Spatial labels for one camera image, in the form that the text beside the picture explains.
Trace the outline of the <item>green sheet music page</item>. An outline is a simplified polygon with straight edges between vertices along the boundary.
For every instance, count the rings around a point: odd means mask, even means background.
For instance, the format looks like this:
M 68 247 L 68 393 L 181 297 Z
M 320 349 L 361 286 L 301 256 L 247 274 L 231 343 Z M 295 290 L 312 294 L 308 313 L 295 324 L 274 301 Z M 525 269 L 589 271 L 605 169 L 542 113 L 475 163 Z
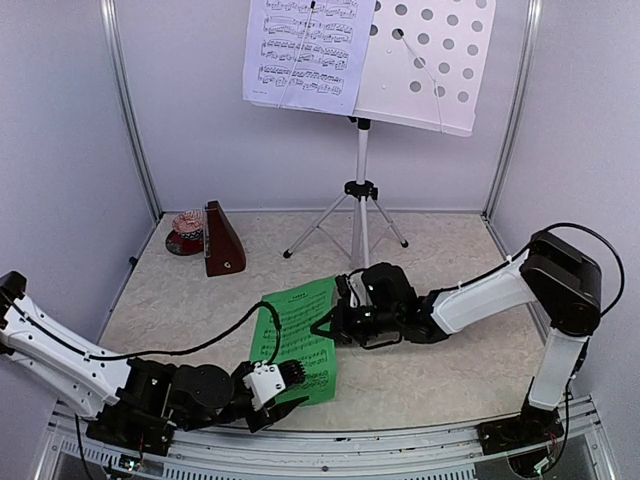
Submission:
M 335 343 L 310 331 L 313 323 L 333 307 L 335 282 L 331 277 L 262 297 L 278 312 L 282 325 L 281 343 L 275 362 L 298 360 L 306 377 L 275 397 L 283 403 L 304 397 L 306 406 L 328 402 L 336 395 L 337 361 Z

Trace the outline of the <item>white sheet music page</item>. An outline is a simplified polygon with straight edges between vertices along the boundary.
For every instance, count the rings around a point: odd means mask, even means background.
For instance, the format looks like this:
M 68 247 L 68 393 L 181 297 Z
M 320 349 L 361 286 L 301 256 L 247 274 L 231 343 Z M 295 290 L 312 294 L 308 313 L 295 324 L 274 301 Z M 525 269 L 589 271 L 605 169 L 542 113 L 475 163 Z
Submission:
M 252 1 L 243 99 L 262 106 L 349 116 L 373 25 L 374 1 Z

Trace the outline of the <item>white perforated music stand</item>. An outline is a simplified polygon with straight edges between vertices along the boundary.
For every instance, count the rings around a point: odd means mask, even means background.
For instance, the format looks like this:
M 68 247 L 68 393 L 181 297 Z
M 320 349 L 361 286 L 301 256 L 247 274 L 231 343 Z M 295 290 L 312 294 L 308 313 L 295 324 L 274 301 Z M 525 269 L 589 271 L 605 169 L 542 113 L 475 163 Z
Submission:
M 343 199 L 354 202 L 354 267 L 368 266 L 369 205 L 377 203 L 366 177 L 369 131 L 375 121 L 468 137 L 490 46 L 493 1 L 374 1 L 373 25 L 354 112 L 356 177 Z

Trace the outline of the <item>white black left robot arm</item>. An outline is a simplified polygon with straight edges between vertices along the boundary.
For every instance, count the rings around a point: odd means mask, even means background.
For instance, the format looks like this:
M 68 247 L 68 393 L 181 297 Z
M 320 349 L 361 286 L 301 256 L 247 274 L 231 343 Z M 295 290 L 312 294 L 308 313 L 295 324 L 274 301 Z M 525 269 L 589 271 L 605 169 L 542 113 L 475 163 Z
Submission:
M 256 432 L 307 400 L 281 398 L 306 380 L 298 360 L 246 361 L 227 373 L 212 364 L 160 363 L 155 350 L 103 350 L 47 315 L 16 271 L 1 278 L 1 354 L 121 445 L 144 427 L 190 431 L 243 420 Z

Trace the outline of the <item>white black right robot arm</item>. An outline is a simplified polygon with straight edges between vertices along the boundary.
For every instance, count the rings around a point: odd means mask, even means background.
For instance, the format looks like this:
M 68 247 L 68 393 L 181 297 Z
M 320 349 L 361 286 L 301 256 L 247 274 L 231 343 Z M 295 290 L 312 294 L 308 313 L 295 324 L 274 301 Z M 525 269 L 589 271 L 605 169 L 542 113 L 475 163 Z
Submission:
M 496 314 L 539 304 L 550 320 L 540 366 L 513 419 L 511 433 L 535 442 L 551 424 L 581 354 L 601 323 L 602 270 L 595 260 L 548 230 L 534 233 L 523 250 L 498 267 L 459 285 L 420 296 L 404 270 L 388 262 L 335 279 L 338 299 L 314 322 L 312 334 L 338 344 L 380 347 L 408 341 L 435 344 Z

